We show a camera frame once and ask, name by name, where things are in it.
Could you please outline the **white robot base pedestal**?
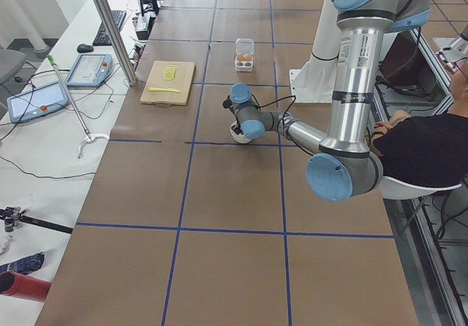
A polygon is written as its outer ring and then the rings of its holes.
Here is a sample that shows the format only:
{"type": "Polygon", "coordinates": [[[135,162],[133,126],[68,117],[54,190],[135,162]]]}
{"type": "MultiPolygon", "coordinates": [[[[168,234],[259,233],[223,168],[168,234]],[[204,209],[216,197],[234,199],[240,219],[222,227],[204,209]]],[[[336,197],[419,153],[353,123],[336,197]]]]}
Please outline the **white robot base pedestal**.
{"type": "Polygon", "coordinates": [[[290,88],[297,103],[330,103],[336,79],[341,31],[338,10],[324,0],[310,59],[301,69],[290,70],[290,88]]]}

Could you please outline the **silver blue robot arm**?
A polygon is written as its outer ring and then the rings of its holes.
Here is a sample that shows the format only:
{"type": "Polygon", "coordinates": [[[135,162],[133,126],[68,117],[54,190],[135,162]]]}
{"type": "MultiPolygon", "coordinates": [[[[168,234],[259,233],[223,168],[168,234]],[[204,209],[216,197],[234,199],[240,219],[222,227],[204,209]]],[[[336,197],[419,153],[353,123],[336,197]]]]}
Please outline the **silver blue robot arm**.
{"type": "Polygon", "coordinates": [[[336,67],[331,120],[326,132],[285,111],[264,111],[250,88],[234,85],[223,107],[235,117],[233,138],[249,142],[275,131],[312,157],[306,179],[329,202],[347,200],[378,186],[383,168],[366,143],[366,125],[385,34],[421,27],[429,19],[430,0],[326,0],[336,9],[340,33],[332,43],[336,67]]]}

